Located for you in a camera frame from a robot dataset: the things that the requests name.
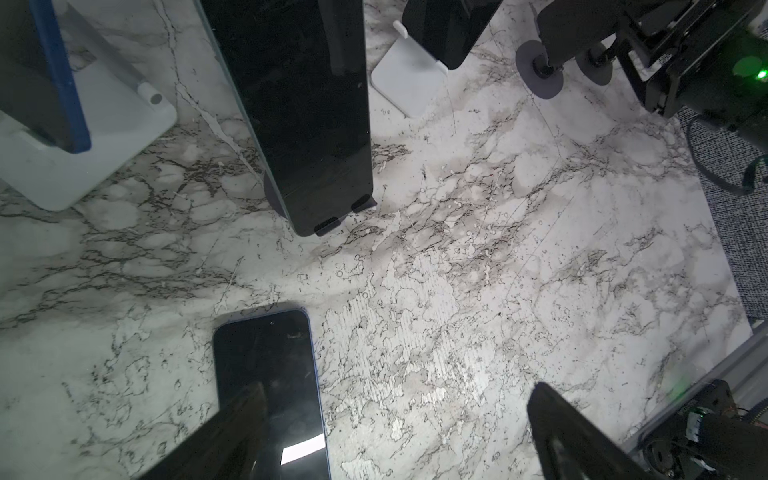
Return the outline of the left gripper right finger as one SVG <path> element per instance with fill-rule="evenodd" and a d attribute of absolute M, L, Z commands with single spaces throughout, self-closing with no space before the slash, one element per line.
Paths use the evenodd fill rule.
<path fill-rule="evenodd" d="M 548 384 L 535 384 L 527 413 L 546 479 L 650 477 Z"/>

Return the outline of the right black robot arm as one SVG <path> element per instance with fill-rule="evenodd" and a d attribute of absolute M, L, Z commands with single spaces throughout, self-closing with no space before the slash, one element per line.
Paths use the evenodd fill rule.
<path fill-rule="evenodd" d="M 767 147 L 767 41 L 754 23 L 764 1 L 622 1 L 619 63 L 644 108 L 687 107 Z"/>

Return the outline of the black phone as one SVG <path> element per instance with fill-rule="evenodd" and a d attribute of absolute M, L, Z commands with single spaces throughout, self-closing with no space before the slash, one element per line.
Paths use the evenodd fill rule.
<path fill-rule="evenodd" d="M 264 391 L 262 443 L 252 479 L 329 479 L 326 429 L 310 320 L 283 309 L 231 320 L 212 340 L 221 406 L 254 383 Z"/>
<path fill-rule="evenodd" d="M 555 0 L 544 7 L 536 26 L 549 65 L 560 67 L 613 35 L 623 7 L 613 0 Z"/>
<path fill-rule="evenodd" d="M 501 0 L 410 0 L 401 21 L 432 57 L 456 70 L 501 4 Z"/>

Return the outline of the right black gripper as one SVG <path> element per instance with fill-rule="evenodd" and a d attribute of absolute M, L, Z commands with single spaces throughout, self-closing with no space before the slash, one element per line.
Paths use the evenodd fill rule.
<path fill-rule="evenodd" d="M 679 110 L 684 77 L 750 21 L 748 1 L 623 1 L 617 58 L 646 110 Z"/>

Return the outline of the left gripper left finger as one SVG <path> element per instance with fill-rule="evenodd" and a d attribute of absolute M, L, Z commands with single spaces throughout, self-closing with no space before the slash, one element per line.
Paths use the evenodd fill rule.
<path fill-rule="evenodd" d="M 266 438 L 266 395 L 254 382 L 141 477 L 249 479 Z"/>

